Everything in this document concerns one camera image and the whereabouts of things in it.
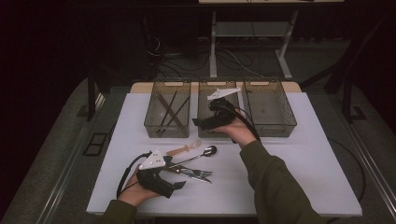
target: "plastic tray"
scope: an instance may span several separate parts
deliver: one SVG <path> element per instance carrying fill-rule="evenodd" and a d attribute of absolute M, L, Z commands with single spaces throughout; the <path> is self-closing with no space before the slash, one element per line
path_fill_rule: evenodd
<path fill-rule="evenodd" d="M 297 121 L 278 77 L 244 77 L 245 109 L 260 137 L 289 137 Z"/>
<path fill-rule="evenodd" d="M 188 138 L 191 80 L 154 80 L 145 127 L 150 138 Z"/>

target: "tabletop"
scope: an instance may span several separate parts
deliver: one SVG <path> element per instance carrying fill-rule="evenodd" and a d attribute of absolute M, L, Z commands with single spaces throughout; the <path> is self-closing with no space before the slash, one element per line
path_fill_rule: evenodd
<path fill-rule="evenodd" d="M 108 202 L 116 197 L 116 189 L 129 163 L 142 153 L 159 149 L 163 152 L 183 147 L 199 139 L 197 127 L 190 123 L 190 137 L 178 139 L 149 138 L 143 125 L 149 105 L 151 83 L 132 87 L 120 112 L 105 160 L 97 178 L 87 212 L 102 214 Z M 288 138 L 262 138 L 270 154 L 285 161 L 299 182 L 313 208 L 324 217 L 361 216 L 361 206 L 345 174 L 335 158 L 326 135 L 307 95 L 298 85 L 286 83 L 285 88 L 298 125 Z M 198 94 L 191 91 L 191 117 L 196 117 Z M 237 144 L 230 139 L 201 138 L 202 145 L 178 154 L 174 162 L 202 153 L 207 146 L 217 146 L 218 153 L 185 165 L 213 171 L 212 184 L 161 172 L 170 183 L 187 181 L 170 199 L 151 199 L 138 209 L 141 217 L 245 217 L 255 216 L 253 190 Z"/>

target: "wrist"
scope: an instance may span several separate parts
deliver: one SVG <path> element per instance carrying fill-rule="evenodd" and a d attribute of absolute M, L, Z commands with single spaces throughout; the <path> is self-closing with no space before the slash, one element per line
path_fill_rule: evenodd
<path fill-rule="evenodd" d="M 144 199 L 142 199 L 141 196 L 139 196 L 138 194 L 133 195 L 130 192 L 123 192 L 118 200 L 133 205 L 135 207 L 139 206 L 144 201 Z"/>

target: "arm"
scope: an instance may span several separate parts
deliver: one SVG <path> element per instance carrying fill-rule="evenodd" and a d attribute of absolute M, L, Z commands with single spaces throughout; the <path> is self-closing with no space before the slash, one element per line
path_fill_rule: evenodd
<path fill-rule="evenodd" d="M 271 156 L 241 120 L 214 131 L 227 133 L 241 147 L 260 223 L 324 223 L 285 162 Z"/>
<path fill-rule="evenodd" d="M 136 208 L 139 204 L 147 199 L 159 196 L 159 194 L 139 185 L 136 172 L 137 168 L 126 183 L 120 197 L 117 200 L 112 200 L 105 213 L 97 218 L 93 224 L 130 224 L 134 220 Z"/>

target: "olive green jacket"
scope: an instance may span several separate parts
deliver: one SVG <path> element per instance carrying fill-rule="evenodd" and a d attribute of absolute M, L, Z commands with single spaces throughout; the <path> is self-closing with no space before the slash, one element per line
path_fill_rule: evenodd
<path fill-rule="evenodd" d="M 261 224 L 325 223 L 312 209 L 285 162 L 271 156 L 260 141 L 245 146 L 240 155 L 247 167 L 248 182 L 255 192 L 254 203 Z M 135 213 L 135 207 L 113 200 L 94 224 L 130 224 Z"/>

